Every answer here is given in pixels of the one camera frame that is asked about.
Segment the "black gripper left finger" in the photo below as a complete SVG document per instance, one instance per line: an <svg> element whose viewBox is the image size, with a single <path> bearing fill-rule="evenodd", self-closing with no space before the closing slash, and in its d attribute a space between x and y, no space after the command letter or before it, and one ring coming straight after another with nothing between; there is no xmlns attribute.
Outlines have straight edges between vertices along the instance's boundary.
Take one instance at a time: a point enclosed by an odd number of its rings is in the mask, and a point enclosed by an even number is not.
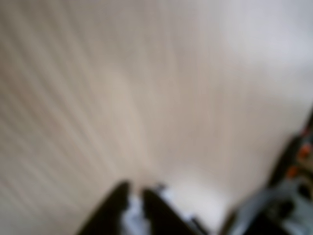
<svg viewBox="0 0 313 235"><path fill-rule="evenodd" d="M79 235L119 235L121 217L128 207L130 182L118 183L91 214Z"/></svg>

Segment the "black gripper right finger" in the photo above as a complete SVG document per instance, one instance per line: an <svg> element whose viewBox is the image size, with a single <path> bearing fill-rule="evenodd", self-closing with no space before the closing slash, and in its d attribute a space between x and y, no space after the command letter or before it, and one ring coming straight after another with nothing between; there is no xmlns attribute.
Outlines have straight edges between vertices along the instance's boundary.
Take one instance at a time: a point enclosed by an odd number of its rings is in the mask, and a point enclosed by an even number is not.
<svg viewBox="0 0 313 235"><path fill-rule="evenodd" d="M152 235L196 235L156 192L145 188L142 196Z"/></svg>

